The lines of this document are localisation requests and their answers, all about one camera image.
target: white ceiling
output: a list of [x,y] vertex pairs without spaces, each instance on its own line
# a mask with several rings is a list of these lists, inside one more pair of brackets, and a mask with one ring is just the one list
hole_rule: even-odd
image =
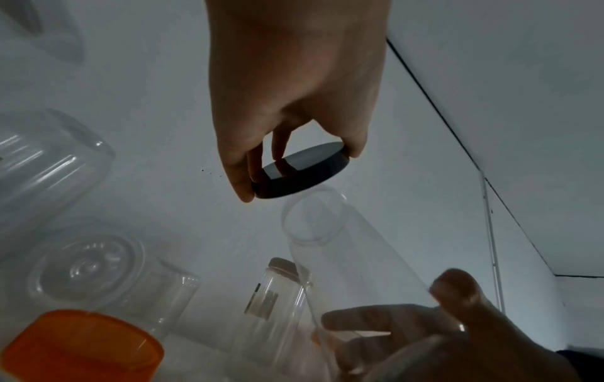
[[389,37],[556,274],[604,276],[602,0],[394,0]]

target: black jar lid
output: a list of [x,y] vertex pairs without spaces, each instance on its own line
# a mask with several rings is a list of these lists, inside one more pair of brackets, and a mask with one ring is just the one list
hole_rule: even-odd
[[342,142],[325,143],[279,159],[252,175],[260,199],[273,199],[316,186],[342,171],[350,159]]

